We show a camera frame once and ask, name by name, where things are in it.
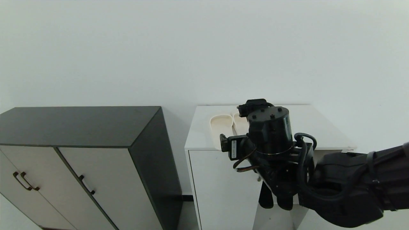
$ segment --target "floor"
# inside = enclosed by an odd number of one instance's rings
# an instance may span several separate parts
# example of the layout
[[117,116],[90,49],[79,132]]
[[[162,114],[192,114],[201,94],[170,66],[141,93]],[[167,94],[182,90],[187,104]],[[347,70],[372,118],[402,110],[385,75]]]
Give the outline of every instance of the floor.
[[[253,230],[293,230],[289,211],[282,210],[275,205],[272,209],[257,208]],[[193,202],[183,204],[178,230],[199,230]]]
[[[258,207],[253,230],[293,230],[290,213],[266,210]],[[0,194],[0,230],[41,230]],[[193,202],[185,202],[180,215],[178,230],[199,230]]]

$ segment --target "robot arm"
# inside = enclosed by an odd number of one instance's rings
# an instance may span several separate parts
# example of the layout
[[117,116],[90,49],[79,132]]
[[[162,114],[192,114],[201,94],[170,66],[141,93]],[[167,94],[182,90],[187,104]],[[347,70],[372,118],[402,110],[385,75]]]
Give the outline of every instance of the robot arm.
[[[305,133],[292,140],[286,108],[256,99],[238,109],[249,133],[221,134],[222,151],[238,160],[233,165],[238,172],[258,173],[281,208],[291,210],[298,194],[300,205],[347,228],[382,218],[384,210],[409,208],[409,143],[369,154],[331,153],[315,165],[317,141]],[[252,166],[237,168],[243,160]]]

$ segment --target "cabinet handle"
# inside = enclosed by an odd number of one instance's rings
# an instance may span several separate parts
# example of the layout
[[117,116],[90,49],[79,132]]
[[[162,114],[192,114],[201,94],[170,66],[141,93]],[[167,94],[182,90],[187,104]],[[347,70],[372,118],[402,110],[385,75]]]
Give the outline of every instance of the cabinet handle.
[[33,188],[34,190],[36,190],[36,191],[40,190],[39,187],[34,188],[34,186],[32,186],[30,183],[28,183],[28,181],[26,180],[26,178],[24,178],[25,175],[26,175],[25,172],[22,172],[20,175],[21,175],[21,178],[23,178],[23,180],[24,180],[28,185],[30,185],[30,187],[32,187],[32,188]]
[[31,190],[33,189],[33,187],[30,186],[30,187],[26,188],[26,187],[24,186],[24,184],[21,183],[21,181],[20,181],[19,179],[17,179],[17,175],[18,175],[18,172],[14,172],[14,173],[13,173],[14,178],[21,184],[21,186],[23,186],[26,190],[31,191]]
[[[84,179],[84,175],[81,175],[81,176],[79,176],[78,178],[79,178],[79,181],[82,183],[82,185],[83,185],[85,188],[87,188],[87,186],[85,186],[84,182],[82,181],[82,180]],[[89,191],[89,190],[88,190],[88,192],[89,192],[91,195],[94,195],[94,194],[95,194],[95,191],[94,191],[94,190],[92,190],[92,191]]]

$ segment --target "slipper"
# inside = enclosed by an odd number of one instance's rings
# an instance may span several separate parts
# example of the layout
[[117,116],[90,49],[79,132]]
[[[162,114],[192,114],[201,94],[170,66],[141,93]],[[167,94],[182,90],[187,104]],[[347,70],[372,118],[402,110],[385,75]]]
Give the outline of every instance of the slipper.
[[233,135],[233,117],[229,114],[216,115],[210,119],[210,131],[213,139],[214,147],[217,150],[222,150],[220,146],[220,134],[231,137]]
[[247,122],[247,118],[240,117],[239,113],[232,112],[233,116],[233,127],[236,131],[237,135],[246,135],[249,132],[249,123]]

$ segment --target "cable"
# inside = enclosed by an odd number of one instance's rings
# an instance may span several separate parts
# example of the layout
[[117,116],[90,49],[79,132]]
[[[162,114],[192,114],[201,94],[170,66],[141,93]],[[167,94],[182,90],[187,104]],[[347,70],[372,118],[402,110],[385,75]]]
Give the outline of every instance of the cable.
[[237,168],[237,166],[238,166],[241,162],[243,162],[245,159],[249,158],[256,150],[257,150],[257,147],[254,148],[253,151],[251,151],[251,152],[250,152],[249,154],[247,154],[245,157],[243,157],[242,159],[236,161],[236,162],[233,164],[233,169],[235,169],[237,172],[246,172],[246,171],[250,171],[250,170],[259,168],[259,166],[257,166],[257,165],[256,165],[256,166],[243,167],[243,168]]

